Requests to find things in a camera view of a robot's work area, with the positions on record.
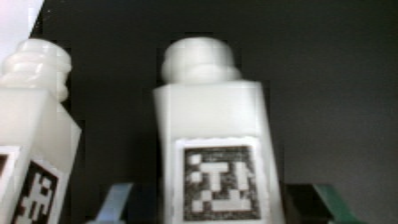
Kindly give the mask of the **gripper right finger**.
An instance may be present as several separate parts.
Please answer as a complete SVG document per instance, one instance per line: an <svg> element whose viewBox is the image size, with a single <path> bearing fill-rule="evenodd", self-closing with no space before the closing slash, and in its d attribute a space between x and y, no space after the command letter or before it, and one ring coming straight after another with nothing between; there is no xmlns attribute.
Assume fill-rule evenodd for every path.
<svg viewBox="0 0 398 224"><path fill-rule="evenodd" d="M330 214L326 224L367 224L357 218L333 186L314 184L312 187Z"/></svg>

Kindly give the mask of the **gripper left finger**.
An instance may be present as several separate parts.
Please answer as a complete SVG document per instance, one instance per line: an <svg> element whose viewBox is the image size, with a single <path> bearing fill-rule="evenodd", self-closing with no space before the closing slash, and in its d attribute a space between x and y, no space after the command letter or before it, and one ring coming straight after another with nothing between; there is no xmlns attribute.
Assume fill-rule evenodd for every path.
<svg viewBox="0 0 398 224"><path fill-rule="evenodd" d="M95 218L85 224L126 224L122 213L131 189L131 183L117 183L111 185Z"/></svg>

